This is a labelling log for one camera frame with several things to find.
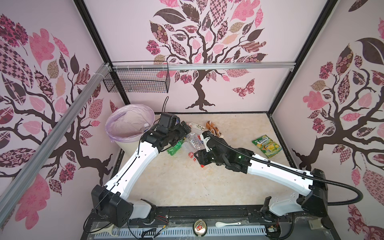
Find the white bin with pink liner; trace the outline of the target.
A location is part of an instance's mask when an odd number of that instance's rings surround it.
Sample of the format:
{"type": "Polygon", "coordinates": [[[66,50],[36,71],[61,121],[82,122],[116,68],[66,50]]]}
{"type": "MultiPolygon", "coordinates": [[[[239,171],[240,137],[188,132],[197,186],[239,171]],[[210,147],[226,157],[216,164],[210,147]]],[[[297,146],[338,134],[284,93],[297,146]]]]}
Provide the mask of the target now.
{"type": "Polygon", "coordinates": [[[131,156],[137,149],[141,136],[154,122],[155,113],[150,107],[131,104],[113,112],[107,119],[105,130],[111,142],[131,156]]]}

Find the brown Nescafe bottle right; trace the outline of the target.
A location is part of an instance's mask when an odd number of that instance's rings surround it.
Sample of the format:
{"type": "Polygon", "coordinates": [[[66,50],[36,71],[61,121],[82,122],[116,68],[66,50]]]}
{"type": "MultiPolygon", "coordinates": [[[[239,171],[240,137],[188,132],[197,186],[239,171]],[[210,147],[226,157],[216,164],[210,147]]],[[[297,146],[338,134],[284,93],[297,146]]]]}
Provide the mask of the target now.
{"type": "Polygon", "coordinates": [[[219,137],[219,138],[223,137],[223,134],[220,132],[219,128],[212,121],[206,122],[206,128],[216,137],[219,137]]]}

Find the green Sprite bottle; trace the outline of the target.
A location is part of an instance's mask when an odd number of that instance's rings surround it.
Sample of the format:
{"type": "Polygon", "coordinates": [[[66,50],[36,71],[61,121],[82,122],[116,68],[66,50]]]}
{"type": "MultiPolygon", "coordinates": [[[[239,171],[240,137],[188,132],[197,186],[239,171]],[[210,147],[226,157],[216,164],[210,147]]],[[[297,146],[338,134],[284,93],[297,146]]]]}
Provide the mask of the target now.
{"type": "Polygon", "coordinates": [[[171,156],[174,156],[182,148],[183,143],[184,143],[184,139],[178,141],[175,146],[167,150],[167,153],[170,154],[171,156]]]}

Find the clear Fiji water bottle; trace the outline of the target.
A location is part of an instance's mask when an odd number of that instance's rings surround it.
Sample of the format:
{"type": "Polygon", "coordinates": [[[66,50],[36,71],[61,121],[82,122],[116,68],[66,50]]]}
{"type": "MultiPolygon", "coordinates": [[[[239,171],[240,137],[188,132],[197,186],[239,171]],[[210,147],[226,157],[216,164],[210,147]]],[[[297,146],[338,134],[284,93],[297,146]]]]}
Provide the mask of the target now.
{"type": "Polygon", "coordinates": [[[195,151],[200,151],[205,149],[204,143],[199,139],[197,134],[189,133],[186,136],[186,139],[195,151]]]}

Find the white vegetable peeler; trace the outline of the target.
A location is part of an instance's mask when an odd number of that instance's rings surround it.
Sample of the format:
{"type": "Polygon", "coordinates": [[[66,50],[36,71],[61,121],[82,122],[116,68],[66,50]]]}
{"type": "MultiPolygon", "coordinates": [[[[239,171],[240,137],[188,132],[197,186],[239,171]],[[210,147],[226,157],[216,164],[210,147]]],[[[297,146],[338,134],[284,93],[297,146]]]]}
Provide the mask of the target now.
{"type": "Polygon", "coordinates": [[[115,225],[107,225],[102,228],[96,228],[90,231],[90,234],[101,234],[101,233],[108,233],[112,237],[118,237],[119,236],[119,230],[114,232],[114,229],[116,228],[115,225]]]}

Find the green Fox's candy bag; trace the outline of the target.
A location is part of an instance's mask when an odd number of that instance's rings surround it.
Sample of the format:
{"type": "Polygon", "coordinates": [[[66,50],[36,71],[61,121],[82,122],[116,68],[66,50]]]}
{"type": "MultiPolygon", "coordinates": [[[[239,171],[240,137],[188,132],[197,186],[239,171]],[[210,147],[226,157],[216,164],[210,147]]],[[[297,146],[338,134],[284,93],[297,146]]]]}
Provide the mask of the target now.
{"type": "Polygon", "coordinates": [[[282,147],[267,135],[253,140],[252,143],[257,146],[267,158],[274,157],[282,150],[282,147]]]}

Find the white flower label tea bottle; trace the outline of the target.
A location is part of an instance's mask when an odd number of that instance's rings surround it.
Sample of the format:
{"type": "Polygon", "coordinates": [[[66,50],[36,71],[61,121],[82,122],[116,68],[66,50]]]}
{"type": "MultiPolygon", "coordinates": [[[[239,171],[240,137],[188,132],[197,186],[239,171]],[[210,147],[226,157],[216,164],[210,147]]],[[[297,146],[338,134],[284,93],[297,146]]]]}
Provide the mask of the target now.
{"type": "Polygon", "coordinates": [[[202,125],[199,125],[199,124],[196,124],[196,123],[193,123],[193,122],[188,122],[187,123],[189,127],[191,127],[192,130],[195,130],[195,131],[200,131],[200,132],[204,132],[206,127],[205,126],[202,126],[202,125]]]}

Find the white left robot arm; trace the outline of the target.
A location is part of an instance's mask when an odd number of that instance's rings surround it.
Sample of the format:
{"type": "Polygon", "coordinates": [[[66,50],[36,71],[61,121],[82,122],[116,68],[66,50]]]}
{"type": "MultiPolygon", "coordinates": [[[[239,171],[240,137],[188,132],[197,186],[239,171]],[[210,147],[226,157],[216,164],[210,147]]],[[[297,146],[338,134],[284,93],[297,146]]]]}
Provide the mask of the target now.
{"type": "Polygon", "coordinates": [[[168,128],[156,124],[146,131],[123,168],[104,186],[93,188],[93,212],[116,227],[124,226],[131,219],[147,218],[155,206],[144,200],[130,202],[132,188],[148,164],[167,145],[174,146],[190,132],[191,128],[184,121],[168,128]]]}

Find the small beige box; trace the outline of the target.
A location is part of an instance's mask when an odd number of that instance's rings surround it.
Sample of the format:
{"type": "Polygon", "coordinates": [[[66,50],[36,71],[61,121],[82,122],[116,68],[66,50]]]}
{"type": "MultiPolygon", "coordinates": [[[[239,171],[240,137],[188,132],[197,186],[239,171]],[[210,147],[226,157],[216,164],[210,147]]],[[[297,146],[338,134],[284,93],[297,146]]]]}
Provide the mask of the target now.
{"type": "Polygon", "coordinates": [[[309,226],[311,230],[320,230],[324,228],[322,224],[322,219],[309,220],[309,226]]]}

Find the silver drink can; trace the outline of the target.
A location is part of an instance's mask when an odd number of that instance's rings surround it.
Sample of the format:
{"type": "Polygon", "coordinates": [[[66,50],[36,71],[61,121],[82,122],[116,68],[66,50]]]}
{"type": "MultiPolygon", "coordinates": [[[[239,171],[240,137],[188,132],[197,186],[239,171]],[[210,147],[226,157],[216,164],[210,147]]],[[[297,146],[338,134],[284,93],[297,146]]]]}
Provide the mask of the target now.
{"type": "Polygon", "coordinates": [[[197,220],[193,225],[194,235],[197,237],[204,237],[208,232],[208,226],[205,221],[197,220]]]}

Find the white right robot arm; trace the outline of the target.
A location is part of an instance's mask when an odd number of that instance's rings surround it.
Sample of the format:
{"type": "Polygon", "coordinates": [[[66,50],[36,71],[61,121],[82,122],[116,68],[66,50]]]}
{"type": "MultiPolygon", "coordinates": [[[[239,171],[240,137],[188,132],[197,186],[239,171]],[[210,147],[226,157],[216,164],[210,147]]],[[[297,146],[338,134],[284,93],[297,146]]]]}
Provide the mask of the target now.
{"type": "Polygon", "coordinates": [[[280,217],[286,214],[305,212],[316,217],[328,215],[328,186],[325,176],[287,167],[244,149],[234,149],[224,139],[211,132],[203,132],[199,137],[202,149],[195,152],[200,165],[215,164],[227,170],[255,175],[290,188],[293,192],[284,197],[267,197],[261,212],[266,217],[280,217]]]}

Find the white plastic spoon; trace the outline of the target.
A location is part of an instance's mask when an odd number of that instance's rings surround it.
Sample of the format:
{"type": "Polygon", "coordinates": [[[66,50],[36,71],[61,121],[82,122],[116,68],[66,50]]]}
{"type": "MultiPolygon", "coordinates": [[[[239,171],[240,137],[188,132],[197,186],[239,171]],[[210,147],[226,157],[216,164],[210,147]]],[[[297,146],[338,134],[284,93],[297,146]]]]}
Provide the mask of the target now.
{"type": "Polygon", "coordinates": [[[224,223],[224,222],[216,222],[215,227],[216,228],[223,228],[227,226],[240,226],[242,223],[241,222],[235,222],[235,223],[224,223]]]}

